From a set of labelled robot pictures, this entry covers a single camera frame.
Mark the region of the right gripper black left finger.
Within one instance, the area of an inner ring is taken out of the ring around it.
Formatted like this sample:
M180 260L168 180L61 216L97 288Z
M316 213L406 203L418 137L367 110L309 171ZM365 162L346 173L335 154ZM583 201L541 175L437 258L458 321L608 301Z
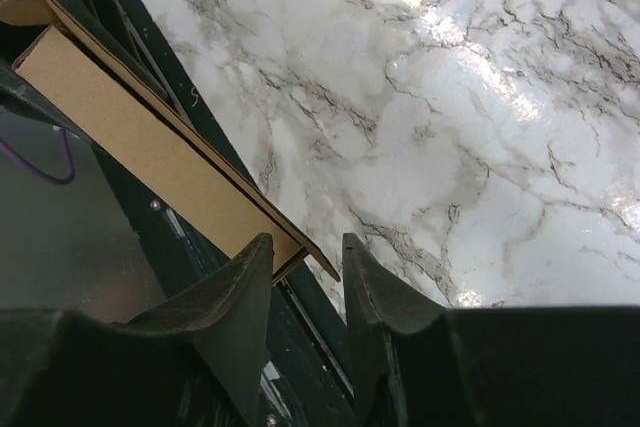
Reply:
M118 327L189 341L249 425L266 363L273 239L261 233L215 273Z

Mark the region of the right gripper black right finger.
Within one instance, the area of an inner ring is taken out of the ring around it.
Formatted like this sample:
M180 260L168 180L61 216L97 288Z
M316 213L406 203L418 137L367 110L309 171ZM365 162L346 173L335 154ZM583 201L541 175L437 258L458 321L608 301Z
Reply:
M342 239L343 287L359 426L407 426L426 380L421 335L445 308L384 267L359 237Z

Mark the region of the brown cardboard paper box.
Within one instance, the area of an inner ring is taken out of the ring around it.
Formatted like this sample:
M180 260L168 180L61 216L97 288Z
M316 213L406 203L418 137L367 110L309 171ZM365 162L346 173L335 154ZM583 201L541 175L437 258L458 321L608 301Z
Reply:
M56 0L2 0L2 22L41 26L14 71L229 257L274 242L273 279L320 248Z

